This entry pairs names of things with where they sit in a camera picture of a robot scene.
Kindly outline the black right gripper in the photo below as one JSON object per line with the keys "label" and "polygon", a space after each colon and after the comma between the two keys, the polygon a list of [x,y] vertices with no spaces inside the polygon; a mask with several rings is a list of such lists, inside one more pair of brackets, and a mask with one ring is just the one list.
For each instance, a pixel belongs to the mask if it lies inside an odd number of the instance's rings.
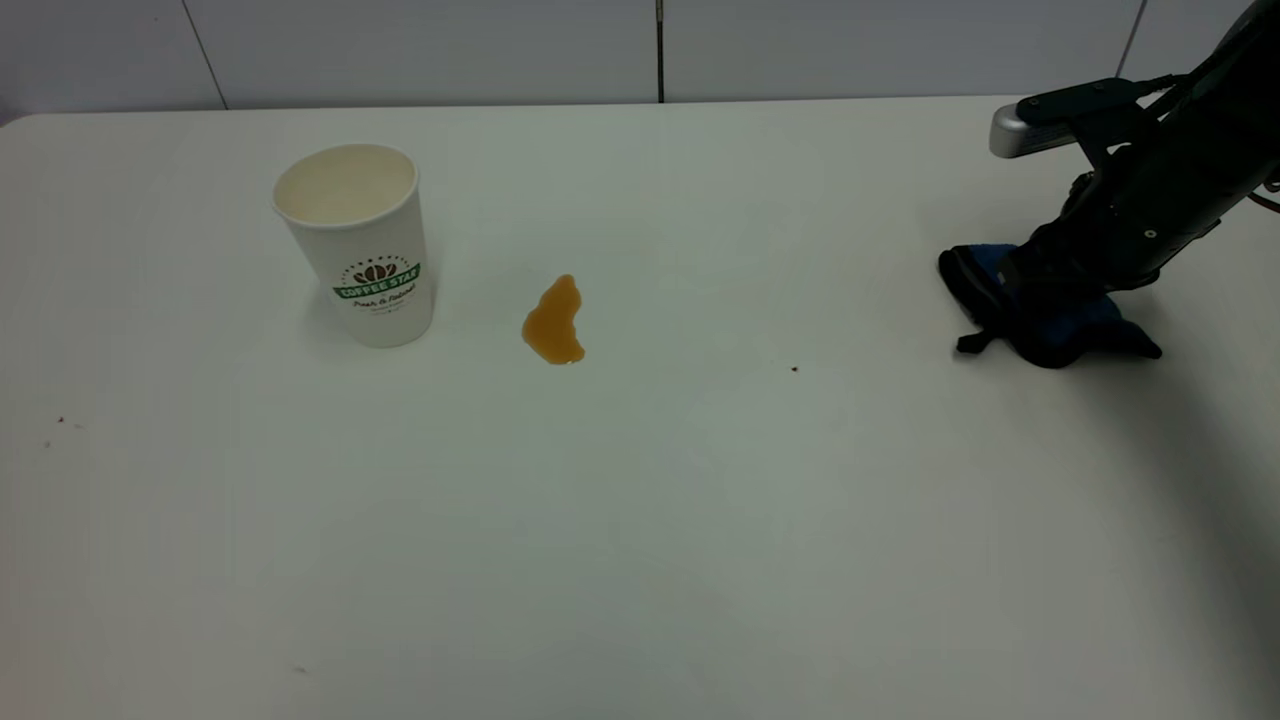
{"label": "black right gripper", "polygon": [[1101,81],[1032,100],[1032,122],[1082,147],[1091,172],[1059,217],[1002,260],[1016,310],[1048,346],[1105,346],[1115,291],[1158,279],[1261,184],[1277,177],[1277,94],[1254,81],[1176,87],[1170,111],[1146,87]]}

